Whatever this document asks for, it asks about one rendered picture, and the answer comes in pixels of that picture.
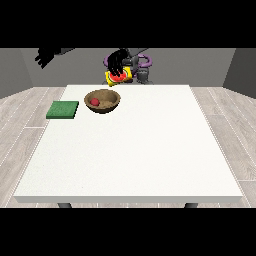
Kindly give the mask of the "yellow cup with melon print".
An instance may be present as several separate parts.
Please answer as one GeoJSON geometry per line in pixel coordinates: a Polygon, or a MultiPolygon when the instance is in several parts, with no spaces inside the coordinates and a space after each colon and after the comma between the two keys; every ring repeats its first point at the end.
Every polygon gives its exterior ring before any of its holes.
{"type": "Polygon", "coordinates": [[[119,73],[118,75],[113,75],[110,71],[106,71],[105,76],[106,76],[106,82],[110,87],[120,83],[124,83],[132,79],[131,69],[128,66],[125,66],[123,68],[123,73],[119,73]]]}

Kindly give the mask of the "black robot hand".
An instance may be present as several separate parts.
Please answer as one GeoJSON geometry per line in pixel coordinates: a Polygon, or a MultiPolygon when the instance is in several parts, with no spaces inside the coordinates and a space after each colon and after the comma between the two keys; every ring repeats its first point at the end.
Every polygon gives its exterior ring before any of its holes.
{"type": "Polygon", "coordinates": [[[54,56],[60,53],[60,48],[39,48],[35,61],[44,69],[54,59],[54,56]]]}
{"type": "Polygon", "coordinates": [[[128,58],[126,49],[119,49],[108,57],[108,70],[113,76],[120,76],[123,73],[123,60],[128,58]]]}

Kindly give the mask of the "green square pad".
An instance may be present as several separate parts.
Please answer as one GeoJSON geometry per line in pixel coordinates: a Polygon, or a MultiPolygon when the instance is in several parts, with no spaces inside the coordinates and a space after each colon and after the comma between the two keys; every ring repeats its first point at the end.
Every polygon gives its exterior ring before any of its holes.
{"type": "Polygon", "coordinates": [[[54,101],[46,114],[46,118],[73,119],[78,106],[78,101],[54,101]]]}

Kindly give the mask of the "brown wooden bowl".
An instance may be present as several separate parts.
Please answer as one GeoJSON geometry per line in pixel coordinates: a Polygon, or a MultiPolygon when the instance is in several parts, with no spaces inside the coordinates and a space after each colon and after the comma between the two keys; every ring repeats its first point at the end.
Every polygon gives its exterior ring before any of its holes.
{"type": "Polygon", "coordinates": [[[100,89],[89,92],[85,98],[85,105],[94,113],[106,114],[113,111],[120,103],[121,96],[114,90],[100,89]],[[94,106],[90,101],[97,98],[98,106],[94,106]]]}

